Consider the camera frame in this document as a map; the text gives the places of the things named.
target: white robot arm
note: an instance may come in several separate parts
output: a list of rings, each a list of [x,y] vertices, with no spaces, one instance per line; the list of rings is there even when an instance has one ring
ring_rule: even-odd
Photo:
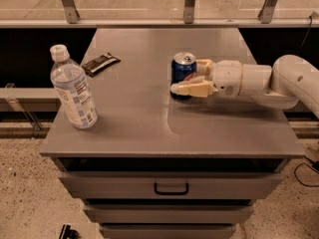
[[[238,61],[215,64],[199,60],[195,77],[171,85],[170,90],[201,98],[246,96],[262,106],[284,110],[300,100],[319,118],[319,71],[293,55],[279,58],[273,68]]]

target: drawer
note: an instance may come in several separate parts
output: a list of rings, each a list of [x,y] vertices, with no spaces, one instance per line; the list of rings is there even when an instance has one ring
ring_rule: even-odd
[[[101,228],[109,239],[226,239],[232,226],[218,225],[105,225]]]
[[[71,195],[97,198],[263,199],[280,182],[278,173],[64,172]]]
[[[88,205],[92,222],[109,224],[235,224],[253,213],[251,206],[192,205]]]

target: plastic water bottle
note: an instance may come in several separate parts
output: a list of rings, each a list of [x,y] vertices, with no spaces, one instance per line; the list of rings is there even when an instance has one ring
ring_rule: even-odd
[[[84,70],[70,59],[64,45],[55,45],[50,52],[55,62],[51,82],[70,123],[77,128],[91,127],[98,115]]]

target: gray cabinet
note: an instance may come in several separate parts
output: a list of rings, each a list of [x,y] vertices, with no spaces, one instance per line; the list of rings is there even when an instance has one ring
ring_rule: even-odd
[[[253,64],[238,30],[99,29],[84,62],[111,50],[122,61],[90,79],[97,124],[78,130],[59,110],[41,154],[105,238],[229,238],[303,156],[282,111],[169,96],[180,50]]]

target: table top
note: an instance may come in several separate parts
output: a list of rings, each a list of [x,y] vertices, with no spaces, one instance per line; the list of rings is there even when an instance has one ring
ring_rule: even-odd
[[[289,158],[302,146],[282,111],[248,99],[169,95],[170,63],[198,59],[255,64],[237,29],[99,29],[83,63],[111,52],[122,61],[89,79],[99,118],[70,125],[62,109],[41,154],[51,157]]]

